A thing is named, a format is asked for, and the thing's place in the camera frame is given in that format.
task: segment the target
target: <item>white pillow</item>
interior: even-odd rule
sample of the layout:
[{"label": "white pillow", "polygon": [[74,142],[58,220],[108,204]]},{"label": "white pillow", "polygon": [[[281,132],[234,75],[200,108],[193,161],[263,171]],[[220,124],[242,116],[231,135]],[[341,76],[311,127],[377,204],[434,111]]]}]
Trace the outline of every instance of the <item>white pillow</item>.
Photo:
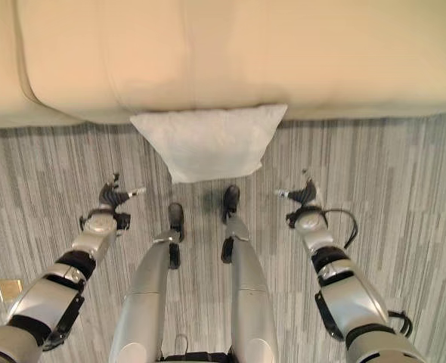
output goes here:
[{"label": "white pillow", "polygon": [[252,174],[286,111],[285,104],[234,110],[142,113],[131,117],[160,153],[172,182]]}]

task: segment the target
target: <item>floor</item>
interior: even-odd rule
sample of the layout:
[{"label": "floor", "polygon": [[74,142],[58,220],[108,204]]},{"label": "floor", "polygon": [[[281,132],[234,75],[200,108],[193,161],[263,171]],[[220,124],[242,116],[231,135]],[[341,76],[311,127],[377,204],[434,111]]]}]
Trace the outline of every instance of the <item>floor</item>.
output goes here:
[{"label": "floor", "polygon": [[[124,188],[147,187],[124,208],[132,214],[131,229],[90,280],[70,338],[42,362],[107,361],[131,274],[151,237],[167,226],[173,200],[184,205],[187,238],[181,268],[169,272],[163,352],[184,350],[177,334],[187,336],[190,351],[226,351],[231,270],[219,260],[218,208],[231,182],[241,188],[241,215],[268,279],[280,361],[344,362],[343,344],[325,333],[317,313],[311,264],[285,223],[295,206],[272,194],[302,186],[308,169],[326,205],[349,208],[359,221],[349,255],[389,309],[412,317],[418,350],[445,363],[446,114],[284,123],[262,163],[246,178],[172,185],[159,155],[130,125],[0,130],[0,278],[27,285],[62,254],[113,170],[122,173]],[[344,242],[348,219],[334,216],[330,226]],[[7,310],[0,300],[0,324]]]}]

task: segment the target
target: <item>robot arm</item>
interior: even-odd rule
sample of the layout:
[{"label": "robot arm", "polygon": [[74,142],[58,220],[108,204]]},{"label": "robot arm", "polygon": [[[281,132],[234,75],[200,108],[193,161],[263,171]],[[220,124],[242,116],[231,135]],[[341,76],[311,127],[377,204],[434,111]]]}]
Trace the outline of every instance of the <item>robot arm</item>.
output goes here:
[{"label": "robot arm", "polygon": [[315,301],[330,335],[344,340],[348,363],[424,363],[423,357],[389,326],[380,294],[334,242],[312,180],[305,189],[277,191],[302,206],[287,215],[314,265],[321,290]]},{"label": "robot arm", "polygon": [[81,218],[82,233],[71,248],[47,268],[13,304],[0,326],[0,363],[34,363],[68,337],[84,302],[82,292],[105,257],[118,230],[128,229],[130,215],[118,205],[142,192],[116,192],[118,175],[102,187],[99,206]]}]

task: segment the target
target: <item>black cable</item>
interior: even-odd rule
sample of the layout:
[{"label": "black cable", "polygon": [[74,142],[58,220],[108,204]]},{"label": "black cable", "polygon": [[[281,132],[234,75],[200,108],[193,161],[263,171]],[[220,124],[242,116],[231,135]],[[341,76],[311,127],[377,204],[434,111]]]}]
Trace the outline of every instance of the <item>black cable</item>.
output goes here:
[{"label": "black cable", "polygon": [[356,218],[354,217],[354,215],[348,211],[347,209],[342,209],[342,208],[332,208],[332,209],[326,209],[322,211],[322,216],[325,218],[326,223],[327,223],[327,218],[326,218],[326,214],[330,213],[330,212],[339,212],[339,213],[344,213],[347,214],[349,217],[351,217],[352,220],[352,231],[351,231],[351,235],[349,236],[348,240],[345,242],[344,244],[344,249],[347,250],[349,246],[351,246],[352,241],[356,238],[356,236],[358,235],[359,232],[359,227],[358,227],[358,221],[356,221]]},{"label": "black cable", "polygon": [[388,315],[390,318],[399,318],[403,321],[403,326],[401,327],[401,330],[399,332],[406,338],[409,338],[411,333],[413,332],[413,322],[406,315],[406,312],[393,312],[392,310],[388,310]]}]

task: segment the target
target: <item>beige couch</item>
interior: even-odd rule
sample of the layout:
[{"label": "beige couch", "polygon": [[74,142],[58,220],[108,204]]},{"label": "beige couch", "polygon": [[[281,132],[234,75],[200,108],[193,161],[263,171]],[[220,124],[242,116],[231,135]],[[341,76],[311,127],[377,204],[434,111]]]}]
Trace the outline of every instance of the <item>beige couch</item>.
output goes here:
[{"label": "beige couch", "polygon": [[446,111],[446,0],[0,0],[0,127]]}]

